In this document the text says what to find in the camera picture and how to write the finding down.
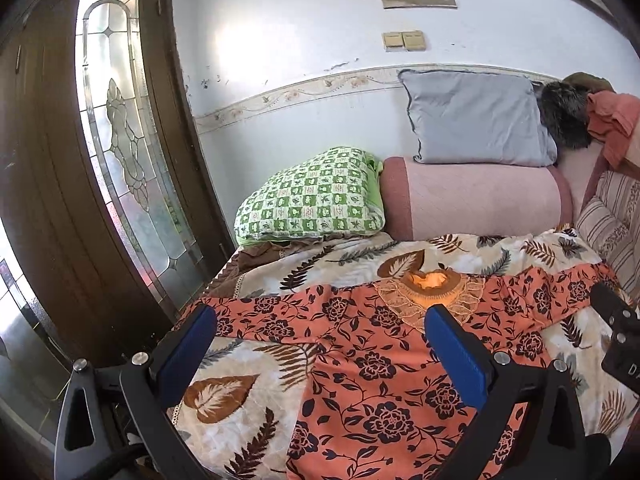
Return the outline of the orange floral garment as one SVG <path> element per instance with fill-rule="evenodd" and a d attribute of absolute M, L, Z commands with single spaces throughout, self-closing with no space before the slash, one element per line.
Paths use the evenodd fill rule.
<path fill-rule="evenodd" d="M 225 479 L 428 479 L 474 412 L 425 340 L 427 308 L 444 304 L 488 349 L 545 366 L 542 333 L 585 310 L 598 283 L 615 283 L 603 263 L 213 292 L 216 337 L 171 419 Z"/>

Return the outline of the beige leaf-print blanket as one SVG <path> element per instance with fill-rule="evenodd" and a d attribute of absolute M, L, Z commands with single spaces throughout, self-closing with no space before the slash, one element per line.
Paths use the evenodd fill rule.
<path fill-rule="evenodd" d="M 238 250 L 201 300 L 204 304 L 204 298 L 213 292 L 297 290 L 319 282 L 341 288 L 442 269 L 490 278 L 515 275 L 533 266 L 558 272 L 583 263 L 608 266 L 570 229 L 520 237 L 448 234 L 398 242 L 382 233 L 285 248 L 263 244 Z M 567 364 L 586 430 L 604 434 L 613 451 L 620 452 L 630 437 L 639 401 L 601 368 L 610 339 L 608 326 L 588 300 L 585 310 L 546 328 L 542 338 L 550 363 L 560 359 Z"/>

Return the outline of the striped beige pillow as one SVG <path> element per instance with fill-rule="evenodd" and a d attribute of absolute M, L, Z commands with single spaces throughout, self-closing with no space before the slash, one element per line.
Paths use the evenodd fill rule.
<path fill-rule="evenodd" d="M 615 272 L 620 288 L 639 300 L 640 183 L 605 171 L 576 226 L 580 237 Z"/>

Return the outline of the wooden door with glass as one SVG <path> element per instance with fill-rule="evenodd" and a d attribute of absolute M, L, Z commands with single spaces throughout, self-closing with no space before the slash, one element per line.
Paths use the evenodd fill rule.
<path fill-rule="evenodd" d="M 1 0 L 1 220 L 49 336 L 96 365 L 222 268 L 171 0 Z"/>

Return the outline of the pink bolster pillow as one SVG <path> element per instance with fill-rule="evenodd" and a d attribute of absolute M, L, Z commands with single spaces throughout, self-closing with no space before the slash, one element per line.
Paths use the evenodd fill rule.
<path fill-rule="evenodd" d="M 522 236 L 573 221 L 570 185 L 553 166 L 424 165 L 390 157 L 380 188 L 385 231 L 394 240 Z"/>

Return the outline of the green white checkered pillow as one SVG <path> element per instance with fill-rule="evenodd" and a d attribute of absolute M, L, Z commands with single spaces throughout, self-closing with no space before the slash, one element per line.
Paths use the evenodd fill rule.
<path fill-rule="evenodd" d="M 382 171 L 381 159 L 351 146 L 281 170 L 239 206 L 235 239 L 248 246 L 374 235 L 385 226 Z"/>

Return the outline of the grey pillow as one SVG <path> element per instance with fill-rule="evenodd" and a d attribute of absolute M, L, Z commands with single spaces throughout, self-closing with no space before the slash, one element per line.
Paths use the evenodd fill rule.
<path fill-rule="evenodd" d="M 524 76 L 463 70 L 401 70 L 416 162 L 547 167 L 558 147 Z"/>

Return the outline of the olive green cloth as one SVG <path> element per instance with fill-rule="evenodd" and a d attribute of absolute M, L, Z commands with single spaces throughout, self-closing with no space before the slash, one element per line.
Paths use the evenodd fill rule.
<path fill-rule="evenodd" d="M 612 84 L 608 80 L 584 72 L 570 74 L 563 79 L 563 82 L 576 88 L 584 88 L 589 93 L 614 92 Z"/>

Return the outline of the beige wall switch plates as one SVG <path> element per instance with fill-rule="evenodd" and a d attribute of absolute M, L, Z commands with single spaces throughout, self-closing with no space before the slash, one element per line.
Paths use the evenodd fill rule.
<path fill-rule="evenodd" d="M 423 32 L 384 32 L 383 46 L 386 51 L 420 52 L 427 49 L 427 42 Z"/>

